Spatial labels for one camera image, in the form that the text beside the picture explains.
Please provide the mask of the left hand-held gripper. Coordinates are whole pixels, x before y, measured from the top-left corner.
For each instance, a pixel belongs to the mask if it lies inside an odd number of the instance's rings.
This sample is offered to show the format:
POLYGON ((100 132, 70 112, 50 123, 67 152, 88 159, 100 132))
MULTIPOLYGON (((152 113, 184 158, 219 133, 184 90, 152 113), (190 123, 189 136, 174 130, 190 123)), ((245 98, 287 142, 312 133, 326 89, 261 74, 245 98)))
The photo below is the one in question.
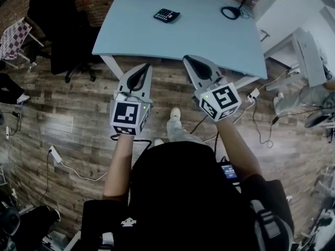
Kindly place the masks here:
POLYGON ((152 66, 133 67, 120 79, 118 91, 110 101, 110 125, 117 134, 139 135, 149 119, 152 66))

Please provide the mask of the black office chair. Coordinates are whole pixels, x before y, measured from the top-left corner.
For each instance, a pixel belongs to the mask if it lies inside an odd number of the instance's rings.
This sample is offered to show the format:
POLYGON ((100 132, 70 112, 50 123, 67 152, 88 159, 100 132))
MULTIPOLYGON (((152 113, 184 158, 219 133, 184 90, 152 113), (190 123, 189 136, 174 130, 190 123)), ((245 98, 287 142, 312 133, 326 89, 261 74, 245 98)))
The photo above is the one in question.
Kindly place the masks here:
POLYGON ((30 0, 27 16, 51 42, 51 73, 65 73, 69 83, 75 68, 88 71, 90 80, 96 80, 88 65, 97 38, 96 29, 88 21, 86 11, 77 10, 75 0, 30 0))

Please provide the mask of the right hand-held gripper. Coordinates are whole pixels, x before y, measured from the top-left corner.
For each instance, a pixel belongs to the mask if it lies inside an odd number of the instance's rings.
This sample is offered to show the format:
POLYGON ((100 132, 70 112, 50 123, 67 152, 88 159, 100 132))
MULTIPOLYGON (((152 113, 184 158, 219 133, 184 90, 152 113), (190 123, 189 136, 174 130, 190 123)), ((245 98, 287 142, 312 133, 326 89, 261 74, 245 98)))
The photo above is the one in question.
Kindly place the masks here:
POLYGON ((214 122, 234 114, 241 105, 240 96, 232 82, 228 82, 218 66, 200 56, 185 55, 183 64, 194 87, 198 106, 214 122), (205 82, 213 82, 204 88, 205 82))

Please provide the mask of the black device with screen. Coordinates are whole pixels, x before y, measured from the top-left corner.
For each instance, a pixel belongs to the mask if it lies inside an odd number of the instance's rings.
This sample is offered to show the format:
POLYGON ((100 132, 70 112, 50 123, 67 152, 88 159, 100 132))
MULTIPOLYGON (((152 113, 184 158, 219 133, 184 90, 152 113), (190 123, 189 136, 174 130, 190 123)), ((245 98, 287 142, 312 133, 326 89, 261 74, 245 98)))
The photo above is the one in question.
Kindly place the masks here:
POLYGON ((237 176, 233 166, 230 162, 220 162, 219 166, 221 167, 225 177, 227 178, 228 182, 234 186, 240 186, 240 180, 237 176))

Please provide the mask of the checkered cloth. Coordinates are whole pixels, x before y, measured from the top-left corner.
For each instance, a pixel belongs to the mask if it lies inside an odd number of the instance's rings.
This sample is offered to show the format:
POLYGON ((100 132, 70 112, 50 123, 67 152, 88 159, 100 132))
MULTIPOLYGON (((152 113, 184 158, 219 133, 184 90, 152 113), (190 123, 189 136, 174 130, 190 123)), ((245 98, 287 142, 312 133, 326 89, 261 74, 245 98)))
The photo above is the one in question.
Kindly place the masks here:
POLYGON ((0 39, 0 60, 15 60, 31 29, 32 26, 25 21, 25 18, 9 26, 0 39))

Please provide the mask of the person's grey trouser leg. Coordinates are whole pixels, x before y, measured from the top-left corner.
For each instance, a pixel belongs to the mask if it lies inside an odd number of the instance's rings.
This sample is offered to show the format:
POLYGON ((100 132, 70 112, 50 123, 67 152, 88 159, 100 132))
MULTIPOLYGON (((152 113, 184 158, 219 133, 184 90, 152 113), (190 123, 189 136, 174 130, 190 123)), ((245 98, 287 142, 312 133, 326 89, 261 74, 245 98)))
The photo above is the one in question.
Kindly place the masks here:
POLYGON ((170 142, 194 142, 205 144, 199 137, 188 133, 177 117, 171 118, 166 124, 167 136, 170 142))

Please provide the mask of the black calculator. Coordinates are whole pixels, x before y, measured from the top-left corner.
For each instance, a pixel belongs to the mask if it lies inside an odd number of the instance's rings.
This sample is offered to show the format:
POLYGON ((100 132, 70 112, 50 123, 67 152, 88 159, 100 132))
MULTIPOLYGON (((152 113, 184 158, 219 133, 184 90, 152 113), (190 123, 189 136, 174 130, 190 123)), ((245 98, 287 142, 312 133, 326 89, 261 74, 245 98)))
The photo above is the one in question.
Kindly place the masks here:
POLYGON ((180 15, 179 12, 174 12, 172 10, 168 9, 161 9, 158 11, 153 18, 159 21, 162 21, 163 23, 169 24, 173 22, 178 16, 180 15))

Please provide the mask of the person's right forearm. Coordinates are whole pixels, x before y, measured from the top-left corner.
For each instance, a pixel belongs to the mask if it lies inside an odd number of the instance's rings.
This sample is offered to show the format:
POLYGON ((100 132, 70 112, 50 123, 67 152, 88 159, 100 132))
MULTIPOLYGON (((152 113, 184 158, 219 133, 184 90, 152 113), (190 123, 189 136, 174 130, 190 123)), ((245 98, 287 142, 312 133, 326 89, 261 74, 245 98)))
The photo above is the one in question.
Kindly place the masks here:
POLYGON ((229 118, 216 122, 228 158, 241 180, 262 175, 260 163, 229 118))

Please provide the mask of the white cabinet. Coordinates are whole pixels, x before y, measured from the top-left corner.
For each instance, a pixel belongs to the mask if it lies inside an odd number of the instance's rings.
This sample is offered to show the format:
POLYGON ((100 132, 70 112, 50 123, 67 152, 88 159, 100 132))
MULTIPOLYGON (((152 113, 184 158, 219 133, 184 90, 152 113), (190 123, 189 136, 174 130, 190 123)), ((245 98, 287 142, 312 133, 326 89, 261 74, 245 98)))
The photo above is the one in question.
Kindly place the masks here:
POLYGON ((275 81, 267 85, 265 89, 271 91, 296 82, 302 78, 308 80, 310 87, 324 84, 327 79, 319 50, 312 34, 304 31, 302 28, 296 29, 277 45, 266 51, 264 57, 266 59, 269 58, 276 52, 285 48, 288 44, 293 46, 294 53, 297 56, 297 65, 292 69, 299 69, 299 73, 281 81, 275 81))

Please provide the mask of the person's black shirt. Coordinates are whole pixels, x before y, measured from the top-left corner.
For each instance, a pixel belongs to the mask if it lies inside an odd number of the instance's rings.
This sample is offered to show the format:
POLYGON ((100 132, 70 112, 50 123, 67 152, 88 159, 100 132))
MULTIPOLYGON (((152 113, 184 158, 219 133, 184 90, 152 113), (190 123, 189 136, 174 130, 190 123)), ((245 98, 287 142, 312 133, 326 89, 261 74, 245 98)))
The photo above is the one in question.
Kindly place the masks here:
POLYGON ((115 251, 289 251, 294 225, 280 181, 228 182, 209 146, 165 143, 131 171, 130 203, 84 203, 81 251, 112 233, 115 251))

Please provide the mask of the person's left forearm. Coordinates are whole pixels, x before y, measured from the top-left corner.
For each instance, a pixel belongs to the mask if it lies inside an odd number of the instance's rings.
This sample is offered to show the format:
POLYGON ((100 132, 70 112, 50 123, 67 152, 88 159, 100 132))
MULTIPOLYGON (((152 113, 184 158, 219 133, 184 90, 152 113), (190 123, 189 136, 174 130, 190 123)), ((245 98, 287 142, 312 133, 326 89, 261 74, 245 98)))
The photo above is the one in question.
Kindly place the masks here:
POLYGON ((103 199, 128 203, 134 136, 118 138, 104 183, 103 199))

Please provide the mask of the black round seat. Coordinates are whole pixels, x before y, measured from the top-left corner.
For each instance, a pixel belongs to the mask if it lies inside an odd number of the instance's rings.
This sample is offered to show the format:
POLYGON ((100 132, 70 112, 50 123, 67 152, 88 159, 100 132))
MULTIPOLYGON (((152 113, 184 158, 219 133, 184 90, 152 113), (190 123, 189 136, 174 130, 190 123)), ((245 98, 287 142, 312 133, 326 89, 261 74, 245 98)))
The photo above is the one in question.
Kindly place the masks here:
POLYGON ((13 207, 0 209, 0 229, 8 235, 14 235, 20 226, 19 212, 13 207))

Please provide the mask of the black desk lamp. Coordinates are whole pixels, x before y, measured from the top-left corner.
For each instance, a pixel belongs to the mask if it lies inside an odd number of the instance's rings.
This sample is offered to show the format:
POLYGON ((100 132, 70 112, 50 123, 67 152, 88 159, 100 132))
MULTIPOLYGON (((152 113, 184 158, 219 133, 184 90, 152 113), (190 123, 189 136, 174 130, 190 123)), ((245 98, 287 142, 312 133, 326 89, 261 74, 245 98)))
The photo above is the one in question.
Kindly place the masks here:
POLYGON ((238 7, 233 6, 225 6, 221 8, 221 13, 223 16, 230 20, 237 20, 239 17, 242 17, 243 15, 243 9, 242 7, 245 5, 247 0, 242 0, 240 5, 238 7))

